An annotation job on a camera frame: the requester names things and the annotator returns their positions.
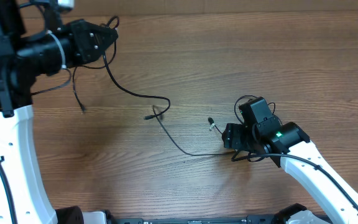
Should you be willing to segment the black cable grey USB plug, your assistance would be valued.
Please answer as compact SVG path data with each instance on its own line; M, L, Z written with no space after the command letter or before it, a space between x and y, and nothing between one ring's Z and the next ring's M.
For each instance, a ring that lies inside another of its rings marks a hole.
M191 157L211 157L211 156L228 156L233 155L233 149L223 149L221 146L213 146L212 143L206 143L204 141L210 141L211 136L201 136L201 142L198 142L198 133L191 137L192 129L185 130L184 127L179 126L179 129L174 129L173 126L165 124L162 115L158 116L158 124L162 128L162 131L167 134L169 140L173 145L182 153ZM213 133L213 137L219 137L219 133Z

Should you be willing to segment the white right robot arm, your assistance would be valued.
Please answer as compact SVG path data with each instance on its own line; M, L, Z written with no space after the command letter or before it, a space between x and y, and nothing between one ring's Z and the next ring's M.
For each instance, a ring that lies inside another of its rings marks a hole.
M358 193L328 164L315 143L294 122L282 123L275 103L247 95L234 103L239 123L227 124L224 147L233 162L269 158L311 195L333 223L358 223Z

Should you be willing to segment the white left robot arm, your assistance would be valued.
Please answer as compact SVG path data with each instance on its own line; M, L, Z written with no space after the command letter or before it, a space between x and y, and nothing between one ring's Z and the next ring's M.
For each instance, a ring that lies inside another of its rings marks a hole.
M52 207L34 144L32 86L40 75L70 71L102 57L116 45L119 18L105 25L83 19L62 22L73 1L29 1L44 28L27 35L22 6L0 1L0 223L114 223L107 210Z

